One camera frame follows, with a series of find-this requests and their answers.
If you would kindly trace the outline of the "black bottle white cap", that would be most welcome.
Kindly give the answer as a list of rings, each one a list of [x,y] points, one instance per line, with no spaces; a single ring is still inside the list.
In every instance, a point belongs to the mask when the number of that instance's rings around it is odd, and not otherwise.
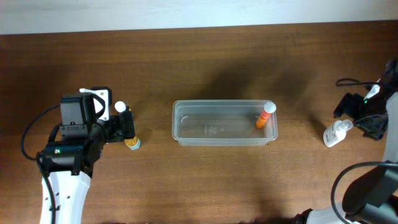
[[[123,101],[117,101],[114,104],[114,107],[118,112],[119,120],[122,124],[133,122],[134,114],[127,104],[125,104]]]

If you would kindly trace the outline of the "white squeeze bottle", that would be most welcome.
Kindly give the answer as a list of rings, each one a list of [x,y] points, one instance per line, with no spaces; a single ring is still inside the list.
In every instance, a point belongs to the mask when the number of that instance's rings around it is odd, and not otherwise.
[[[344,140],[346,133],[353,128],[352,121],[346,119],[336,121],[323,133],[323,142],[327,147],[333,147]]]

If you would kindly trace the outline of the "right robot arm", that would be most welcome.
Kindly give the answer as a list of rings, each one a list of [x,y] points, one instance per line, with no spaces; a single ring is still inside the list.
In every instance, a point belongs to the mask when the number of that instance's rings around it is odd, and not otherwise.
[[[362,130],[374,140],[386,137],[382,161],[360,162],[339,173],[331,188],[331,207],[323,210],[308,209],[297,214],[292,223],[397,223],[397,60],[390,60],[380,79],[361,82],[342,78],[338,86],[362,85],[366,96],[347,93],[333,112],[335,118],[346,114],[348,121],[336,122],[324,133],[331,139],[338,131],[350,127]],[[354,180],[340,203],[335,201],[336,188],[349,171],[370,166],[372,169]]]

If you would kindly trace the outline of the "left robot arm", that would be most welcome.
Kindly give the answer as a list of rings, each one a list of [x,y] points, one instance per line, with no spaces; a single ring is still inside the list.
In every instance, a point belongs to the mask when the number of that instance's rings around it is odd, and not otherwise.
[[[104,146],[135,137],[131,109],[119,101],[118,113],[109,116],[108,105],[94,93],[61,99],[62,122],[36,157],[42,174],[41,223],[80,223],[94,164]]]

